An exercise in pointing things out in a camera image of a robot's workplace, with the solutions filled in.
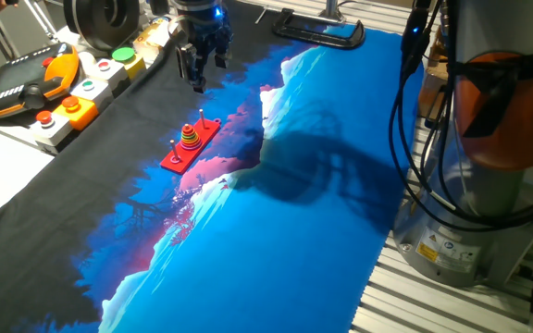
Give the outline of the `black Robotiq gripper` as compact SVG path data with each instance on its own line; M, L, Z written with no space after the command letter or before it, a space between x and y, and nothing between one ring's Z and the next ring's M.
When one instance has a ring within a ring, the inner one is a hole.
M229 62L229 44L232 29L229 12L222 0L173 0L179 16L183 16L184 30L194 44L208 43L208 48L215 50L215 63L218 68L227 68ZM205 92L206 79L197 49L188 43L176 47L180 76L186 80L196 93Z

